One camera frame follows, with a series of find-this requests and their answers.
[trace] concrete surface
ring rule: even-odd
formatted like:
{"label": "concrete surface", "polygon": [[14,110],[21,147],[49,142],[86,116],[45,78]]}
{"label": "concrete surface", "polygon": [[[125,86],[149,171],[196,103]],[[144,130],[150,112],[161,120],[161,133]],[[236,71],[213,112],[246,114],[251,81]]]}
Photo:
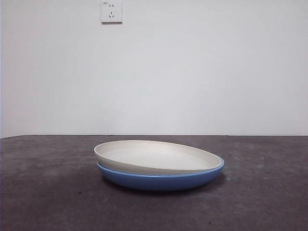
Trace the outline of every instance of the concrete surface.
{"label": "concrete surface", "polygon": [[[93,148],[155,140],[220,155],[215,180],[142,192],[105,180]],[[308,230],[308,137],[19,136],[1,139],[3,231]]]}

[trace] wall socket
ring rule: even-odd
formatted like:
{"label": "wall socket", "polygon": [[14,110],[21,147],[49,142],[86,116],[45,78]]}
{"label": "wall socket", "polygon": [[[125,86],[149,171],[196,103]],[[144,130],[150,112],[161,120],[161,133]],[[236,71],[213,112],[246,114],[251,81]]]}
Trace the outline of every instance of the wall socket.
{"label": "wall socket", "polygon": [[110,0],[101,3],[102,24],[123,23],[122,1]]}

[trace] plate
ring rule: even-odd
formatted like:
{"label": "plate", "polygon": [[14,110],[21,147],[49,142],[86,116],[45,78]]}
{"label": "plate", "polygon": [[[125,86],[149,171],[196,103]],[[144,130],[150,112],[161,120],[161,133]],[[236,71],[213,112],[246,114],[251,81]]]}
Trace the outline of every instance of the plate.
{"label": "plate", "polygon": [[97,162],[104,177],[115,184],[138,190],[147,191],[175,191],[195,188],[208,183],[214,179],[222,170],[224,161],[217,168],[204,172],[183,174],[183,175],[139,175],[125,172],[118,172],[107,169]]}
{"label": "plate", "polygon": [[105,168],[141,175],[176,175],[204,172],[221,165],[207,151],[159,141],[113,141],[94,148]]}

